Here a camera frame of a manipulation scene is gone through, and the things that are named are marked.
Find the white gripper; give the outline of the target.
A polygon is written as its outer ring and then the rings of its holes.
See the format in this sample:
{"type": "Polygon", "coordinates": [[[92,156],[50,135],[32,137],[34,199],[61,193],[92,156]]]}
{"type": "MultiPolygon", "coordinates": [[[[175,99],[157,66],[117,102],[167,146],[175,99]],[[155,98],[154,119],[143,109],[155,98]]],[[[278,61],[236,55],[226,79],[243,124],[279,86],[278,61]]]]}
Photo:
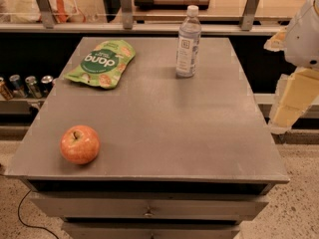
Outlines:
{"type": "Polygon", "coordinates": [[[281,28],[263,48],[284,51],[286,61],[297,67],[291,75],[280,76],[269,114],[270,131],[284,134],[319,97],[319,71],[313,70],[319,69],[319,0],[306,0],[287,28],[281,28]]]}

